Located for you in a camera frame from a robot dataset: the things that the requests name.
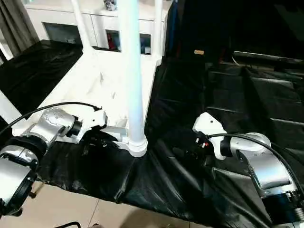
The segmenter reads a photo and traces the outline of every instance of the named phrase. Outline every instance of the cabinet door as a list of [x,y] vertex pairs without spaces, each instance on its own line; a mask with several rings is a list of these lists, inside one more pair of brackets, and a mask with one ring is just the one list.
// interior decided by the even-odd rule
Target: cabinet door
[[[77,22],[72,12],[27,9],[39,39],[81,43]],[[84,23],[92,46],[97,46],[91,16],[83,14]]]
[[[101,48],[112,48],[119,38],[119,22],[117,17],[92,15],[93,27],[96,35],[97,45]],[[139,20],[139,33],[141,38],[142,54],[152,48],[154,21]],[[161,27],[162,40],[164,23]]]

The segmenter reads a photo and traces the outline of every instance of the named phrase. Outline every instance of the gray curtain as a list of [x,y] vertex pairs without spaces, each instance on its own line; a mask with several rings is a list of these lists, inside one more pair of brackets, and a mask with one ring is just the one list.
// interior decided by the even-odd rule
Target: gray curtain
[[0,0],[0,29],[13,56],[39,41],[21,0]]

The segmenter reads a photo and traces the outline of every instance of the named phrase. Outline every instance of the tile floor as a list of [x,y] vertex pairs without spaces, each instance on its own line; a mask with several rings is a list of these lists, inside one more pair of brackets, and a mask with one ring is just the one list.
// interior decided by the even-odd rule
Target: tile floor
[[78,221],[82,228],[95,223],[103,228],[204,228],[181,219],[115,204],[44,185],[35,199],[27,198],[20,217],[4,216],[1,228],[54,228]]

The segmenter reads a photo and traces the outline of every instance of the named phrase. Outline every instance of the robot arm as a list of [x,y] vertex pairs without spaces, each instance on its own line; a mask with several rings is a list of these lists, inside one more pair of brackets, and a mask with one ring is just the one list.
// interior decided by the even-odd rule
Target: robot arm
[[0,217],[20,210],[37,178],[39,162],[58,136],[76,137],[82,123],[59,108],[44,111],[21,136],[0,151]]
[[[197,118],[193,130],[204,135],[226,133],[220,122],[208,113]],[[263,134],[244,135],[271,147],[270,140]],[[271,151],[260,144],[237,137],[215,137],[210,142],[216,158],[223,160],[226,157],[236,157],[247,164],[251,180],[273,224],[280,224],[279,227],[284,228],[299,227],[301,221],[304,221],[303,196],[289,170]]]

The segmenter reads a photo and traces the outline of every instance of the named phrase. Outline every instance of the white vertical pole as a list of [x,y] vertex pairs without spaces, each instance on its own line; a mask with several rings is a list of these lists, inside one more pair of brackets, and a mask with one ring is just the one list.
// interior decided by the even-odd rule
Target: white vertical pole
[[153,48],[152,48],[152,56],[155,58],[162,57],[162,1],[163,0],[155,0],[154,4],[154,30],[153,30]]
[[89,36],[86,31],[86,26],[85,26],[84,19],[82,17],[81,11],[80,11],[79,2],[78,2],[78,0],[71,0],[71,1],[72,1],[73,9],[74,9],[74,15],[75,15],[75,18],[77,21],[79,35],[81,38],[82,45],[84,47],[83,52],[85,52],[86,50],[92,50],[93,48],[90,44],[90,39],[89,39]]
[[[18,109],[10,102],[10,100],[0,91],[0,116],[7,122],[8,124],[16,120],[21,116],[21,113]],[[19,121],[12,128],[21,127],[22,123],[25,120]]]
[[120,45],[123,55],[129,120],[129,152],[141,157],[147,151],[144,135],[141,47],[138,22],[138,0],[118,0]]
[[0,50],[2,51],[2,53],[4,54],[4,56],[5,56],[5,58],[6,58],[7,60],[10,60],[10,59],[11,59],[11,57],[8,55],[8,53],[7,53],[6,50],[4,49],[4,46],[1,44],[1,42],[0,42]]

